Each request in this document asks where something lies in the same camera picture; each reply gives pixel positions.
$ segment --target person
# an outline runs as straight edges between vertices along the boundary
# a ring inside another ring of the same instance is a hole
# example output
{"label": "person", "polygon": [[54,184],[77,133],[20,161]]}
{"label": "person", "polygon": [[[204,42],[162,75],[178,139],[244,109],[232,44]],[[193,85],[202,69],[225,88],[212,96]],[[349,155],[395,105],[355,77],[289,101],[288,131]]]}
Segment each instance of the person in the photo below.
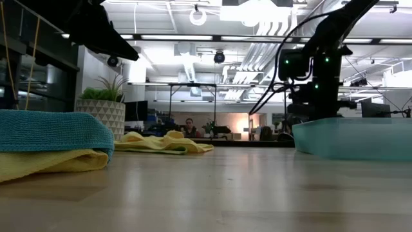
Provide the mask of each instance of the person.
{"label": "person", "polygon": [[200,132],[193,126],[193,119],[186,119],[186,126],[182,128],[186,138],[200,138]]}

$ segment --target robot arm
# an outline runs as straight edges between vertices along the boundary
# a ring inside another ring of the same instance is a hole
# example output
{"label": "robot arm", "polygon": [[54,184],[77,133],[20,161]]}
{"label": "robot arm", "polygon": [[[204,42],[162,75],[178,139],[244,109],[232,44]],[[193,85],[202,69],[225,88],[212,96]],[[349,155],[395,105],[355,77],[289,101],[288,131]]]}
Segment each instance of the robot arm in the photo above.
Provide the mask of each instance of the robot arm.
{"label": "robot arm", "polygon": [[343,55],[352,52],[346,46],[339,47],[355,23],[379,0],[352,0],[332,12],[316,28],[314,36],[301,50],[282,50],[279,58],[279,78],[282,81],[302,81],[306,73],[313,73],[311,82],[300,84],[292,91],[293,104],[288,112],[304,115],[310,120],[336,117],[339,108],[355,108],[354,102],[337,100]]}

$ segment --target green plant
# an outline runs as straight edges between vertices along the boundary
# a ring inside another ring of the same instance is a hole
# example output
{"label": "green plant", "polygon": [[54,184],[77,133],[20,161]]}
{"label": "green plant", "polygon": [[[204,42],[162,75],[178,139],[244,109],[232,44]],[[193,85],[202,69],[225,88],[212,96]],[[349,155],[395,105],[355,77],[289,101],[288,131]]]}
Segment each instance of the green plant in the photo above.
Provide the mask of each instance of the green plant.
{"label": "green plant", "polygon": [[123,91],[120,89],[121,86],[128,81],[127,78],[118,78],[120,75],[117,75],[113,82],[110,83],[107,79],[99,76],[99,79],[96,81],[100,81],[104,85],[104,89],[98,88],[86,88],[83,91],[83,94],[80,96],[80,99],[93,99],[93,100],[106,100],[106,101],[115,101],[115,102],[123,102]]}

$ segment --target yellow towel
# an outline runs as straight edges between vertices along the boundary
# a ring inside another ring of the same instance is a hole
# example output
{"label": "yellow towel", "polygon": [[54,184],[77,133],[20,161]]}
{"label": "yellow towel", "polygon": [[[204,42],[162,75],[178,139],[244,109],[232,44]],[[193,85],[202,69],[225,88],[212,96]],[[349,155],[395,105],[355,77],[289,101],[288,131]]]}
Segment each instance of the yellow towel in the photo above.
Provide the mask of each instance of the yellow towel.
{"label": "yellow towel", "polygon": [[197,144],[190,139],[185,139],[183,133],[178,131],[169,131],[164,137],[143,137],[136,132],[129,132],[121,138],[120,142],[115,141],[115,151],[185,155],[204,153],[212,149],[213,145]]}
{"label": "yellow towel", "polygon": [[102,169],[109,156],[91,149],[0,153],[0,182],[32,173],[78,172]]}

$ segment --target monitor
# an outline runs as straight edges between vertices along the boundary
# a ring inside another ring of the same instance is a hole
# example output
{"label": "monitor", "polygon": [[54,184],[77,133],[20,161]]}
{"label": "monitor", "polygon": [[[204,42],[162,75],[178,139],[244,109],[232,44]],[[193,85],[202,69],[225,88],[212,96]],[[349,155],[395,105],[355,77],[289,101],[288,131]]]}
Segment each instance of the monitor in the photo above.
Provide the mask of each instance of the monitor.
{"label": "monitor", "polygon": [[362,102],[362,117],[391,117],[391,106],[387,104],[376,104],[370,102]]}
{"label": "monitor", "polygon": [[125,102],[126,105],[126,122],[146,121],[147,120],[147,101]]}

